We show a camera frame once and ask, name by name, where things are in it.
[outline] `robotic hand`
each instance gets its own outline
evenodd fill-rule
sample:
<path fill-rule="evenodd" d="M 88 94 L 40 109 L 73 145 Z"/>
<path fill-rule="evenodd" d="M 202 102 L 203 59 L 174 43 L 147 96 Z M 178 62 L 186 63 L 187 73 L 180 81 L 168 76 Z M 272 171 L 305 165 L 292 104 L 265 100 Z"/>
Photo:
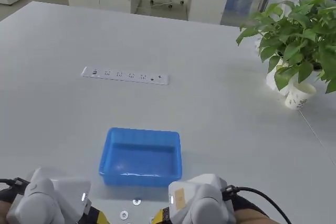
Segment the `robotic hand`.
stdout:
<path fill-rule="evenodd" d="M 230 200 L 223 201 L 225 180 L 203 174 L 185 182 L 169 185 L 169 207 L 161 209 L 152 224 L 235 224 Z"/>
<path fill-rule="evenodd" d="M 13 180 L 10 189 L 17 196 L 7 214 L 9 224 L 108 224 L 104 214 L 91 207 L 90 181 L 54 168 L 39 168 L 28 180 Z"/>

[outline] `yellow label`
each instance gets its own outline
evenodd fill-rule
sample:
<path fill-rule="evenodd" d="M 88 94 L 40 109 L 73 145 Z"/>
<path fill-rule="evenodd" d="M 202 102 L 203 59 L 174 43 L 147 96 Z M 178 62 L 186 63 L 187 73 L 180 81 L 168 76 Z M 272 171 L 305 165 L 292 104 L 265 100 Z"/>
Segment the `yellow label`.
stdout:
<path fill-rule="evenodd" d="M 183 188 L 175 191 L 175 206 L 176 206 L 176 210 L 180 210 L 185 207 L 185 198 L 184 198 Z"/>

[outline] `electrical outlet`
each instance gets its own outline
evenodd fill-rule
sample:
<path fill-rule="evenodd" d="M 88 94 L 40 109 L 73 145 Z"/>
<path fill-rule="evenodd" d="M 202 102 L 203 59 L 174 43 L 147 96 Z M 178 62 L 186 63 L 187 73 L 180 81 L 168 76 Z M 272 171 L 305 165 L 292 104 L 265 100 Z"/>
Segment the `electrical outlet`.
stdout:
<path fill-rule="evenodd" d="M 148 74 L 148 73 L 135 73 L 130 71 L 112 70 L 85 67 L 82 76 L 92 77 L 99 79 L 119 80 L 119 81 L 134 81 L 151 84 L 169 84 L 169 77 L 166 74 Z"/>

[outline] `blue container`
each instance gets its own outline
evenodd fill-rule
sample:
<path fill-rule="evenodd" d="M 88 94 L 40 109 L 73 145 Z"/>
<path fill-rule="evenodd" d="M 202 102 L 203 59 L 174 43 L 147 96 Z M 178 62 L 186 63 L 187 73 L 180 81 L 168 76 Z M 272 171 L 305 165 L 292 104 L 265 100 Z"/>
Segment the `blue container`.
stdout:
<path fill-rule="evenodd" d="M 106 185 L 168 186 L 181 179 L 177 132 L 111 128 L 99 165 Z"/>

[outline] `table surface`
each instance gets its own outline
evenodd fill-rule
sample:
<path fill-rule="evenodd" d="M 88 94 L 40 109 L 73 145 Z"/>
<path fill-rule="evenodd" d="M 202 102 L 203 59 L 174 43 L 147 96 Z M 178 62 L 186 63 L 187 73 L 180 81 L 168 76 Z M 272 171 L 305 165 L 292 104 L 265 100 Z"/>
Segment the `table surface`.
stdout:
<path fill-rule="evenodd" d="M 330 153 L 301 113 L 286 109 L 267 88 L 267 66 L 255 55 L 254 41 L 237 48 L 238 34 L 235 27 L 25 6 L 0 22 L 1 177 L 59 167 L 92 181 L 89 198 L 111 223 L 125 223 L 122 210 L 128 222 L 148 223 L 167 206 L 166 188 L 105 186 L 98 165 L 106 134 L 111 127 L 177 131 L 183 179 L 216 173 L 230 184 L 262 190 L 293 223 L 333 223 Z M 171 82 L 85 78 L 85 66 L 167 73 Z M 304 115 L 321 121 L 313 128 L 335 147 L 329 112 L 335 99 L 317 97 Z M 266 201 L 242 195 L 284 223 Z M 142 198 L 137 207 L 135 197 Z"/>

